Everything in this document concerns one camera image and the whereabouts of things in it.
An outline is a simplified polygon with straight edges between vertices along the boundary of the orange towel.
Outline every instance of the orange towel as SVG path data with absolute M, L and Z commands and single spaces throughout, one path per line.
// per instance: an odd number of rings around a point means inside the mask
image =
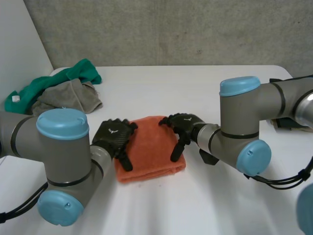
M 134 121 L 138 129 L 126 148 L 133 170 L 126 172 L 115 159 L 114 166 L 119 182 L 149 180 L 185 169 L 186 161 L 183 155 L 175 163 L 170 160 L 177 138 L 171 128 L 158 125 L 162 118 L 164 117 L 145 117 Z

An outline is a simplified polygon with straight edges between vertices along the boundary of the gray robot arm segment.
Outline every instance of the gray robot arm segment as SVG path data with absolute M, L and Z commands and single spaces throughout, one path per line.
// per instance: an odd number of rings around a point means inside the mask
M 105 149 L 89 145 L 88 132 L 86 115 L 77 110 L 51 110 L 39 118 L 0 112 L 0 157 L 45 165 L 49 186 L 38 209 L 50 223 L 75 222 L 111 166 Z

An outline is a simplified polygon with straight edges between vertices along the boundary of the logo on robotic hand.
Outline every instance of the logo on robotic hand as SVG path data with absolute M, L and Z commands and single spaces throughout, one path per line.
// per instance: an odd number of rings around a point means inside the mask
M 111 129 L 109 128 L 109 132 L 110 132 L 111 134 L 113 134 L 113 133 L 116 133 L 116 132 L 118 132 L 118 130 L 116 130 L 116 131 L 113 131 L 113 130 L 111 130 Z

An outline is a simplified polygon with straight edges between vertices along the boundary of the concrete wall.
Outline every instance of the concrete wall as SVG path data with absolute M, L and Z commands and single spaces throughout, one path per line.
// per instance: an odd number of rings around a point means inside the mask
M 24 0 L 55 68 L 255 65 L 313 73 L 312 0 Z

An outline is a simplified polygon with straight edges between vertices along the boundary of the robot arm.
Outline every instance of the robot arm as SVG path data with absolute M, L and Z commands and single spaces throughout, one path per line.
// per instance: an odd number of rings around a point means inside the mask
M 127 120 L 105 121 L 90 146 L 87 117 L 78 110 L 54 109 L 38 118 L 0 112 L 0 157 L 44 163 L 48 188 L 38 200 L 39 213 L 68 226 L 83 212 L 113 157 L 131 167 L 125 147 L 136 128 Z
M 260 84 L 257 77 L 225 80 L 220 86 L 221 126 L 206 124 L 190 114 L 169 116 L 160 122 L 179 134 L 171 160 L 194 141 L 207 164 L 221 160 L 247 176 L 262 173 L 271 159 L 268 144 L 259 139 L 259 122 L 290 117 L 313 127 L 313 79 Z

